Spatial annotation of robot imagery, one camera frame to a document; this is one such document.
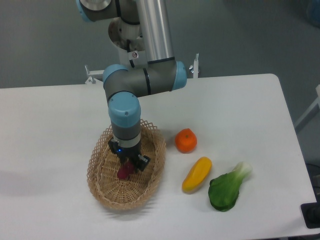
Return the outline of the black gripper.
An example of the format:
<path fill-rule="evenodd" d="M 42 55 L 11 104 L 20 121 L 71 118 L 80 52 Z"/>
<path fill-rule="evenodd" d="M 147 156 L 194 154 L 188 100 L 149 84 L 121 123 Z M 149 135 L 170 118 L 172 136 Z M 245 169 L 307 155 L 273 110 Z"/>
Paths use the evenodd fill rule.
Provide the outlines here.
<path fill-rule="evenodd" d="M 150 157 L 141 155 L 141 141 L 132 147 L 121 147 L 117 141 L 110 139 L 108 146 L 110 151 L 119 158 L 122 166 L 130 161 L 136 170 L 143 172 L 151 161 Z"/>

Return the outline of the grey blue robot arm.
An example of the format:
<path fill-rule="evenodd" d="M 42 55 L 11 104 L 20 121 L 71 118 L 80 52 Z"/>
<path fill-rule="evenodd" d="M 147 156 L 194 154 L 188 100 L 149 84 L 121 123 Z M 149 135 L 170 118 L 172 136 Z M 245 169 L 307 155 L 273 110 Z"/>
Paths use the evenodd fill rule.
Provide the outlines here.
<path fill-rule="evenodd" d="M 171 41 L 166 3 L 163 0 L 79 0 L 77 8 L 88 22 L 118 18 L 118 35 L 128 54 L 134 41 L 141 39 L 146 64 L 113 64 L 102 74 L 112 138 L 111 152 L 121 164 L 130 162 L 143 171 L 150 162 L 141 153 L 140 97 L 171 92 L 187 84 L 187 72 L 176 61 Z"/>

